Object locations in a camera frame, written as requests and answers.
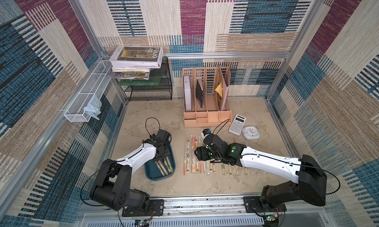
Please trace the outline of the green text chopsticks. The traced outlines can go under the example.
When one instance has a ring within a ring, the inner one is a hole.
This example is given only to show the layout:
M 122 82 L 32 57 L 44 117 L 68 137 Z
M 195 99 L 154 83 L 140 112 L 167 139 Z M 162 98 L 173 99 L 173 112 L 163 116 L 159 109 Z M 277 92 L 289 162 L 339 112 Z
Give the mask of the green text chopsticks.
M 225 171 L 225 165 L 222 163 L 222 164 L 221 164 L 221 167 L 222 167 L 222 174 L 225 175 L 225 174 L 226 174 L 226 171 Z

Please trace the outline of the green bamboo chopsticks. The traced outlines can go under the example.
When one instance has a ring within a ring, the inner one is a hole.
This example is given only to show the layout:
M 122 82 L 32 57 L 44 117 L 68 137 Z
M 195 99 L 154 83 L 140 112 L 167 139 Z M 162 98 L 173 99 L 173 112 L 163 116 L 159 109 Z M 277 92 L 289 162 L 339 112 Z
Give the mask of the green bamboo chopsticks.
M 186 140 L 186 172 L 189 173 L 190 172 L 190 153 L 189 153 L 189 150 L 190 149 L 190 142 L 189 142 L 189 139 Z

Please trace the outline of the teal plastic storage tray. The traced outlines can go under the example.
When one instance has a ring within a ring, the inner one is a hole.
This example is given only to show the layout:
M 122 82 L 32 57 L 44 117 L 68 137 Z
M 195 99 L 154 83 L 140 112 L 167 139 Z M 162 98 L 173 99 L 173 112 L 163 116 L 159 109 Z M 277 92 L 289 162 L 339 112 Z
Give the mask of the teal plastic storage tray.
M 165 146 L 163 157 L 149 160 L 145 163 L 144 168 L 146 177 L 151 181 L 159 181 L 171 177 L 176 170 L 171 145 Z

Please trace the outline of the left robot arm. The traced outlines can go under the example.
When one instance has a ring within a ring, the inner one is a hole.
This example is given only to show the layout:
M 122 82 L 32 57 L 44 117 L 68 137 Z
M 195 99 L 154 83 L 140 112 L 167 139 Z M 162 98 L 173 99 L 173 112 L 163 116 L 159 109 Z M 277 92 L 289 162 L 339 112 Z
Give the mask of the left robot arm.
M 89 198 L 112 210 L 124 207 L 145 214 L 150 209 L 150 196 L 131 189 L 132 175 L 149 161 L 160 162 L 171 154 L 171 134 L 159 130 L 142 142 L 132 153 L 117 160 L 105 160 L 90 189 Z

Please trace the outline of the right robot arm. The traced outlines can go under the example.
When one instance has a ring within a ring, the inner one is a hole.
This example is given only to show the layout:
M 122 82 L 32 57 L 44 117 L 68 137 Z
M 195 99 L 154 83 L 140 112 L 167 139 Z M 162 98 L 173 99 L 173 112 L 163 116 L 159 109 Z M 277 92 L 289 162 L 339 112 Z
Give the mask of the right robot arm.
M 285 183 L 263 187 L 258 205 L 264 211 L 281 208 L 286 202 L 297 200 L 314 206 L 325 206 L 327 174 L 313 157 L 281 157 L 240 143 L 228 144 L 209 129 L 203 130 L 201 135 L 204 145 L 194 151 L 198 160 L 214 160 L 231 166 L 255 168 L 287 179 Z

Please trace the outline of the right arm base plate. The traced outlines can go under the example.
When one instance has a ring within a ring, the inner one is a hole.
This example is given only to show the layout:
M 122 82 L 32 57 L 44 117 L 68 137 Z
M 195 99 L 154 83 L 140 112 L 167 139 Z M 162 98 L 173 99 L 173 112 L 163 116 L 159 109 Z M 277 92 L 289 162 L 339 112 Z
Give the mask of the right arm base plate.
M 244 207 L 247 213 L 276 212 L 280 214 L 287 211 L 285 204 L 272 204 L 268 201 L 260 201 L 259 196 L 243 197 Z

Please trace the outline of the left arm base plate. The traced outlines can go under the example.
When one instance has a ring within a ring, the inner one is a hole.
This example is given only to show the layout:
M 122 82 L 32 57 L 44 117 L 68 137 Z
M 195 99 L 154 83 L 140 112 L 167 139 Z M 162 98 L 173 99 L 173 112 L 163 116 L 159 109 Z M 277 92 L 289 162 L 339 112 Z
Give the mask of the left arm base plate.
M 164 199 L 150 199 L 141 207 L 124 207 L 122 217 L 148 217 L 162 216 L 164 212 Z

